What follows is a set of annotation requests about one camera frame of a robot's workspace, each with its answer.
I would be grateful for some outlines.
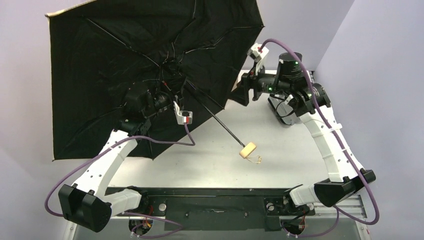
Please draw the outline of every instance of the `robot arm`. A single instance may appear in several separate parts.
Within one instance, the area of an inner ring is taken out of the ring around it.
[[[342,125],[336,122],[333,108],[324,88],[313,83],[311,92],[307,86],[307,79],[303,77],[299,63],[288,53],[279,56],[276,74],[265,73],[263,59],[269,52],[266,47],[261,51],[260,44],[255,44],[247,53],[254,58],[255,64],[249,73],[243,74],[238,85],[239,91],[244,91],[244,105],[249,102],[250,89],[253,89],[253,101],[259,99],[262,93],[278,94],[284,96],[283,104],[293,109],[293,114],[300,118],[314,139],[328,172],[328,179],[312,185],[302,185],[290,191],[290,198],[295,206],[310,203],[322,203],[332,207],[336,203],[348,198],[364,187],[357,172],[348,161],[344,151],[351,156],[353,163],[360,169],[367,183],[373,182],[376,176],[372,170],[364,170],[355,158],[342,135]],[[329,129],[317,113],[312,102],[315,95],[319,109],[324,117],[331,123]],[[345,146],[342,149],[333,135],[336,131]]]
[[[125,97],[128,106],[125,117],[111,131],[101,153],[95,157],[98,159],[71,186],[64,184],[58,193],[63,217],[96,233],[106,226],[111,217],[128,210],[142,210],[145,193],[135,187],[106,195],[118,168],[138,144],[136,139],[127,138],[145,135],[151,127],[150,117],[170,107],[173,107],[179,125],[190,124],[193,118],[193,112],[180,110],[178,98],[173,99],[171,93],[168,98],[166,95],[150,97],[143,83],[132,89],[134,91],[129,91]]]

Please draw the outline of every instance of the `gray wall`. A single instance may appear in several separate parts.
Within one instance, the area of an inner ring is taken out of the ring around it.
[[[422,0],[356,0],[316,70],[347,142],[376,173],[374,240],[423,239],[423,11]]]
[[[65,221],[48,215],[43,202],[54,183],[81,161],[51,162],[50,41],[44,13],[71,4],[0,0],[1,240],[58,240],[64,232]],[[55,194],[55,211],[60,211],[58,203]]]
[[[308,70],[315,70],[354,0],[257,0],[265,27],[258,43],[274,38],[302,53]],[[276,70],[280,47],[269,43],[267,69]],[[243,69],[251,69],[247,59]]]

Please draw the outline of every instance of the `umbrella canopy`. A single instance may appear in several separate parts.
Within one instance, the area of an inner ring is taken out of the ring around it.
[[[46,16],[56,160],[97,155],[137,82],[170,83],[193,111],[190,130],[198,127],[211,116],[184,91],[187,82],[222,110],[263,28],[256,0],[95,0]],[[151,122],[156,140],[186,135],[172,109]],[[155,158],[168,147],[141,142],[130,156]]]

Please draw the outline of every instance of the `table surface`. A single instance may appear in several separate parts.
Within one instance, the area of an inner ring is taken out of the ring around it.
[[[260,164],[241,158],[242,147],[211,118],[192,132],[196,146],[173,145],[154,161],[129,157],[109,186],[291,188],[327,179],[308,129],[303,124],[280,123],[267,98],[263,94],[247,107],[229,100],[217,114],[242,142],[257,145],[251,155],[260,155]],[[187,136],[181,141],[190,142]]]

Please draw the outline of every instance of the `screw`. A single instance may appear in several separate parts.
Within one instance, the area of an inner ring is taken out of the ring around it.
[[[274,204],[272,204],[272,203],[270,202],[270,203],[268,203],[268,204],[266,205],[266,208],[267,208],[269,211],[274,211]]]
[[[309,208],[309,210],[313,210],[314,209],[314,205],[312,203],[308,203],[307,207]]]
[[[163,212],[167,209],[167,205],[165,203],[159,204],[159,211]]]

